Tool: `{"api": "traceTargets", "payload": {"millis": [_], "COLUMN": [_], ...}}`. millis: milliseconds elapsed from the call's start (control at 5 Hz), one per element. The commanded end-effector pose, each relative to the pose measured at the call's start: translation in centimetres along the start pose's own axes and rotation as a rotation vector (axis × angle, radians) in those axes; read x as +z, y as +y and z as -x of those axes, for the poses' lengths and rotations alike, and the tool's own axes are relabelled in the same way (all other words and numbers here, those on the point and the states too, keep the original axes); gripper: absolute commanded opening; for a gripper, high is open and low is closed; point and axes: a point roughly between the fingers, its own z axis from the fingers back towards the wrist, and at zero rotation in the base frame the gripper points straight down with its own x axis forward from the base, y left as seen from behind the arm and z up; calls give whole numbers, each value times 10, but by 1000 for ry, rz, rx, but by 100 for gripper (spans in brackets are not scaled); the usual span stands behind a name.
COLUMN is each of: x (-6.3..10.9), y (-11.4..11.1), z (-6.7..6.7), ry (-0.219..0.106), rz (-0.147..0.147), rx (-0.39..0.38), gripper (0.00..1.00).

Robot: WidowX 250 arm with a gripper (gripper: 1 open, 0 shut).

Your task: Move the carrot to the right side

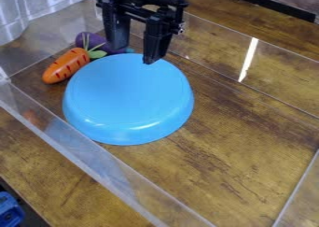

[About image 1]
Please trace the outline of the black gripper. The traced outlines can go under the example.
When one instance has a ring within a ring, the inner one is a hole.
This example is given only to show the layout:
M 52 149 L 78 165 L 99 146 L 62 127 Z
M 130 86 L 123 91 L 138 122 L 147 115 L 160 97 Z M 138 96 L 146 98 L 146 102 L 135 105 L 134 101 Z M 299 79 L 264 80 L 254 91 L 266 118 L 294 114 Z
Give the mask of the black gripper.
M 103 11 L 106 38 L 112 50 L 124 49 L 130 40 L 131 21 L 146 24 L 143 62 L 152 64 L 164 57 L 172 34 L 183 32 L 187 0 L 96 0 Z

